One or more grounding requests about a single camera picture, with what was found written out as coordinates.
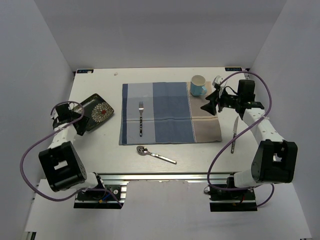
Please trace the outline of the dark floral rectangular plate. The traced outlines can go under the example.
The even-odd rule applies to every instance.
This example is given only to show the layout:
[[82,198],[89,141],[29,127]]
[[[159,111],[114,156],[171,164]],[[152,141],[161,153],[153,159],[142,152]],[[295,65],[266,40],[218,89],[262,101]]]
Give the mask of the dark floral rectangular plate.
[[97,129],[114,114],[114,109],[97,93],[92,94],[80,104],[84,108],[84,117],[88,118],[86,132]]

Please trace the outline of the light blue mug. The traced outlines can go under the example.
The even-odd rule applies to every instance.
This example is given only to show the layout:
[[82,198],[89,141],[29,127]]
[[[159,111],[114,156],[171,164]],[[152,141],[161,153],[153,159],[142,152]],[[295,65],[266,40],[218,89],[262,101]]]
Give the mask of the light blue mug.
[[190,81],[190,93],[194,97],[204,96],[207,93],[206,79],[202,75],[195,75]]

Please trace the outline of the blue beige checked placemat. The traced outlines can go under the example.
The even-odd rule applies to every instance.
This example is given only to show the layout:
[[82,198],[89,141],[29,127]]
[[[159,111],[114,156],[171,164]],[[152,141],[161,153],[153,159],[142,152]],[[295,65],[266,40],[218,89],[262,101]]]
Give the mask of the blue beige checked placemat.
[[[201,109],[207,95],[193,96],[190,82],[124,83],[120,145],[194,144],[222,141],[218,116]],[[140,137],[139,102],[143,102]]]

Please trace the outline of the metal fork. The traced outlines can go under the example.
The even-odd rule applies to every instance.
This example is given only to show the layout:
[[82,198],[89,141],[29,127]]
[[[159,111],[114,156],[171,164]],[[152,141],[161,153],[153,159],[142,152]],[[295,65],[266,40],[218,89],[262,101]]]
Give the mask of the metal fork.
[[140,101],[138,103],[138,111],[139,111],[139,136],[143,136],[143,112],[144,112],[144,102]]

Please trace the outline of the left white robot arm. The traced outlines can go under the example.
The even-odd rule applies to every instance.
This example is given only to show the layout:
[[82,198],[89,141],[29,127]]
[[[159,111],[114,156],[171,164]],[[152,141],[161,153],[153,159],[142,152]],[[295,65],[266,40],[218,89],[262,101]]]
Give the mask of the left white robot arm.
[[38,154],[50,188],[54,192],[68,189],[88,189],[94,199],[105,196],[106,187],[101,177],[88,173],[73,145],[77,135],[86,132],[89,118],[71,109],[68,103],[54,108],[53,130],[55,135],[48,149]]

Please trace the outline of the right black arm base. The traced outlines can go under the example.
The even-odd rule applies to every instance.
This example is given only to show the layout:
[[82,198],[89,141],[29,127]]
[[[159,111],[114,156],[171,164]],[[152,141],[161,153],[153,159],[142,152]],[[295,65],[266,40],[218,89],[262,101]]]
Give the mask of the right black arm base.
[[203,193],[209,196],[210,211],[222,212],[255,212],[258,210],[253,190],[227,191],[206,186]]

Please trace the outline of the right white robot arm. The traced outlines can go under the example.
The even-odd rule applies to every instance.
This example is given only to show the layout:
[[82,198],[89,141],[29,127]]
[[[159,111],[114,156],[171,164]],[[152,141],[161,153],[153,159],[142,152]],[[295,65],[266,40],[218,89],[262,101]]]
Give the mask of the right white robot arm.
[[298,146],[285,140],[271,124],[263,104],[255,100],[255,82],[242,79],[234,94],[227,93],[226,80],[217,76],[212,83],[214,92],[206,97],[209,102],[202,110],[216,115],[224,108],[234,109],[251,131],[258,148],[248,170],[232,173],[221,190],[236,200],[244,190],[264,184],[291,183],[294,178]]

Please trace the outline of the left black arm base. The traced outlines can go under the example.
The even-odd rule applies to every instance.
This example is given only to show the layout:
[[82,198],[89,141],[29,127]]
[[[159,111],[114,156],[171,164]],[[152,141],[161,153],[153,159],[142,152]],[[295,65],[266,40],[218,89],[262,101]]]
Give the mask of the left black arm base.
[[74,209],[114,209],[120,210],[126,199],[128,182],[123,181],[106,181],[105,188],[112,192],[117,200],[108,191],[86,191],[76,195]]

